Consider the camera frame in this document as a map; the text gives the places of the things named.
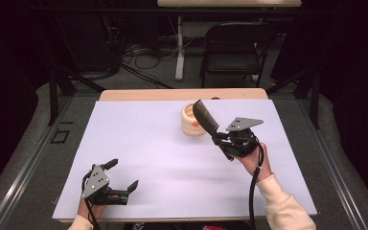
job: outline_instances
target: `white desk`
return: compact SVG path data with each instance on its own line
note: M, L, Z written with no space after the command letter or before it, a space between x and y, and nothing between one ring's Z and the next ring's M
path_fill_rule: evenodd
M181 109L195 98L203 99L221 125L218 131L225 132L224 128L236 116L263 119L264 123L253 127L253 131L269 148L272 170L285 190L294 194L310 215L316 214L272 101L245 99L250 95L265 99L262 89L116 92L103 92L95 105L53 219L72 221L77 213L82 177L92 164L113 158L118 158L119 164L105 172L109 186L124 190L136 179L139 186L130 195L127 206L109 206L103 214L104 221L248 219L251 176L242 164L228 161L208 134L191 137L181 130ZM178 96L166 98L173 92ZM138 101L129 95L136 95ZM211 96L222 100L206 100ZM112 102L115 97L122 101ZM191 100L183 101L182 97ZM224 100L235 97L243 99ZM254 205L255 215L263 217L265 201L258 189Z
M159 7L167 8L295 8L301 6L301 0L158 0ZM205 23L195 29L198 35L205 35L210 23ZM178 55L175 69L175 80L183 80L184 49L183 49L183 21L178 16L177 36Z

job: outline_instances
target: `white paper sheet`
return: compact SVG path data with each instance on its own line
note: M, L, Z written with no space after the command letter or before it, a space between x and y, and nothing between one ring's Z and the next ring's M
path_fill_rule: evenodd
M109 186L125 190L137 179L139 186L127 206L109 206L103 219L247 219L251 176L238 161L228 161L208 133L193 137L181 129L181 109L194 102L97 102L53 219L72 220L83 176L92 164L114 158L119 164L105 172ZM266 143L272 170L286 192L317 214L271 100L203 102L221 132L236 117L264 120L252 131ZM258 188L254 202L255 216L263 217Z

